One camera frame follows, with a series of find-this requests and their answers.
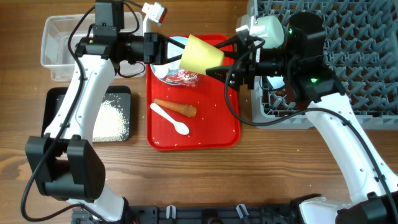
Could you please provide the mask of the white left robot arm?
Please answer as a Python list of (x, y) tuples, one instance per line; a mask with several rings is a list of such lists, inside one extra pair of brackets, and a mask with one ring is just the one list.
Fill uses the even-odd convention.
[(125, 31), (124, 8), (131, 6), (131, 1), (96, 1), (90, 7), (94, 24), (79, 43), (68, 46), (75, 69), (58, 113), (41, 137), (30, 137), (25, 145), (32, 169), (27, 186), (86, 210), (102, 223), (139, 222), (128, 201), (106, 185), (105, 166), (92, 144), (103, 97), (119, 75), (119, 64), (170, 63), (167, 47), (175, 45), (182, 49), (176, 56), (181, 68), (202, 74), (220, 66), (225, 56), (221, 47), (193, 35), (183, 44), (156, 32)]

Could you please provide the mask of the yellow plastic cup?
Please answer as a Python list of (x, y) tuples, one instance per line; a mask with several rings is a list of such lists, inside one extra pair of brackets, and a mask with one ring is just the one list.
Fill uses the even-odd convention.
[(204, 40), (189, 35), (179, 69), (206, 75), (206, 70), (222, 66), (224, 52)]

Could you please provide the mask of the mint green bowl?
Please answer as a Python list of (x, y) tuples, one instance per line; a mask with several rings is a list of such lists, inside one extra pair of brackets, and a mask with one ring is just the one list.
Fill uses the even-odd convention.
[(254, 35), (265, 40), (263, 49), (278, 48), (284, 42), (282, 24), (276, 16), (258, 17), (254, 22)]

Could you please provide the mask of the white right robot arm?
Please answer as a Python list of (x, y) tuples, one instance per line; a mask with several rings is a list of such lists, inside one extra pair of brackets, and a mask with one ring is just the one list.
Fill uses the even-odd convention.
[(349, 190), (349, 202), (306, 195), (284, 207), (288, 223), (396, 223), (397, 176), (383, 161), (354, 115), (336, 74), (323, 61), (326, 32), (320, 16), (294, 14), (287, 28), (274, 16), (252, 18), (226, 45), (230, 66), (208, 69), (226, 88), (249, 88), (256, 76), (282, 76), (288, 92), (302, 102), (302, 114), (333, 154)]

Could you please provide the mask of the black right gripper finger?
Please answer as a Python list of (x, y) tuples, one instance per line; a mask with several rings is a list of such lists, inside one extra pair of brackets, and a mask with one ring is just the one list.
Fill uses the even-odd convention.
[(231, 65), (222, 65), (219, 67), (207, 68), (205, 75), (214, 78), (218, 81), (225, 82)]
[(248, 38), (235, 35), (216, 44), (216, 48), (223, 51), (225, 57), (238, 59), (248, 51)]

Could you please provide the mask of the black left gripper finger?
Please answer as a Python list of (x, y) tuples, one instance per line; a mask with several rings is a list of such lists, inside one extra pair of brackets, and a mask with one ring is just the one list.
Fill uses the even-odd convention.
[(185, 44), (182, 44), (174, 39), (171, 39), (170, 37), (167, 37), (166, 35), (162, 36), (163, 40), (164, 40), (164, 45), (165, 45), (165, 50), (168, 49), (168, 45), (172, 44), (174, 46), (179, 47), (180, 49), (184, 49), (185, 48)]
[(175, 62), (175, 61), (180, 60), (181, 58), (182, 58), (182, 54), (177, 55), (177, 56), (174, 56), (174, 57), (170, 57), (170, 58), (165, 58), (165, 59), (162, 61), (161, 64), (164, 65), (164, 64), (172, 63), (172, 62)]

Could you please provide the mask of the light blue rice bowl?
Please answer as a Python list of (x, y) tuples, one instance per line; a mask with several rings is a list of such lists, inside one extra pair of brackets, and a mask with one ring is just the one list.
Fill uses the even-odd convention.
[(267, 76), (267, 82), (270, 90), (278, 90), (285, 86), (283, 77), (269, 77)]

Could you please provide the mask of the white rice pile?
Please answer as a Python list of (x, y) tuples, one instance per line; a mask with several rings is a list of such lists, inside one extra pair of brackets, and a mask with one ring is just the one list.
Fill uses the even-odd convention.
[(127, 118), (123, 109), (112, 101), (102, 102), (93, 130), (93, 142), (118, 142), (128, 134)]

